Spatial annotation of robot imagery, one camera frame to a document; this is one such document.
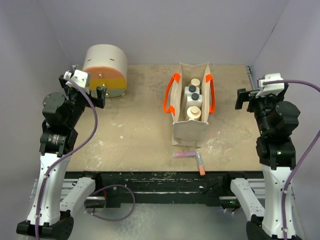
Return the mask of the white square bottle black cap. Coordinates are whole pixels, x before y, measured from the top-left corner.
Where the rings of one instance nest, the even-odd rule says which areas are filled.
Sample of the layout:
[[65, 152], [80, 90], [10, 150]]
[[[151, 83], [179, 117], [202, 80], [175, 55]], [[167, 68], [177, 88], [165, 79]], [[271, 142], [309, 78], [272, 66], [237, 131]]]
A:
[[186, 109], [188, 109], [189, 107], [198, 107], [200, 109], [202, 107], [202, 104], [202, 95], [198, 93], [193, 93], [187, 96], [185, 107]]

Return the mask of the cream bottle with round cap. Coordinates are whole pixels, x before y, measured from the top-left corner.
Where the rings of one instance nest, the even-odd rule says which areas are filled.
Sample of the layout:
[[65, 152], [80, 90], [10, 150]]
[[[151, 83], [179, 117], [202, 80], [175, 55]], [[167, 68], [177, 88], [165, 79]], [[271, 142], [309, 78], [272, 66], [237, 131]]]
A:
[[185, 120], [195, 120], [198, 121], [201, 117], [201, 109], [197, 106], [190, 106], [186, 111]]

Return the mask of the canvas bag with orange handles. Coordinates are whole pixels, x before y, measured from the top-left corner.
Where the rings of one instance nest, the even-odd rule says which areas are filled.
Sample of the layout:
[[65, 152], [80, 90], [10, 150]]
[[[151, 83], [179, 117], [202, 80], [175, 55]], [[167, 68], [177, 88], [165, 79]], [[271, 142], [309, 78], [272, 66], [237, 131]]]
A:
[[[193, 78], [201, 81], [202, 95], [201, 117], [199, 120], [186, 120], [185, 87], [191, 85]], [[208, 126], [209, 115], [216, 110], [214, 77], [208, 63], [189, 65], [181, 63], [171, 77], [164, 95], [163, 111], [172, 117], [172, 144], [197, 147], [203, 139]]]

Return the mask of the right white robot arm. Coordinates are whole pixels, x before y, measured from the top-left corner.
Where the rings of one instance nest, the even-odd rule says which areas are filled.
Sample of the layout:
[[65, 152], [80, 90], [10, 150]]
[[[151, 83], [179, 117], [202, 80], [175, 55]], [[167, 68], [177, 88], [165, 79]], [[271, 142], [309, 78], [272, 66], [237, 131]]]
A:
[[254, 114], [259, 129], [256, 151], [264, 178], [264, 205], [246, 178], [230, 178], [222, 183], [222, 190], [237, 197], [247, 219], [249, 240], [298, 240], [289, 176], [296, 168], [291, 134], [299, 125], [300, 110], [284, 100], [284, 90], [277, 95], [257, 94], [256, 90], [238, 89], [235, 109], [248, 102], [247, 111]]

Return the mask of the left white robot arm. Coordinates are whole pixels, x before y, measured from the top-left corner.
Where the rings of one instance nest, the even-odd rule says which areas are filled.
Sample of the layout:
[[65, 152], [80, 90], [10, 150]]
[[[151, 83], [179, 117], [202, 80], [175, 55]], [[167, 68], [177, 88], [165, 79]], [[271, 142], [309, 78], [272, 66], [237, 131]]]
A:
[[[107, 189], [124, 188], [121, 184], [103, 185], [99, 172], [84, 172], [73, 189], [61, 199], [63, 182], [72, 154], [84, 147], [98, 127], [97, 108], [104, 108], [106, 88], [96, 87], [97, 96], [89, 89], [91, 75], [85, 71], [66, 71], [59, 78], [64, 93], [53, 92], [43, 99], [44, 121], [40, 137], [40, 172], [33, 204], [27, 219], [18, 223], [16, 233], [37, 240], [67, 240], [74, 226], [74, 215], [88, 196], [98, 196]], [[93, 111], [94, 125], [89, 137], [75, 147], [75, 126], [85, 108]]]

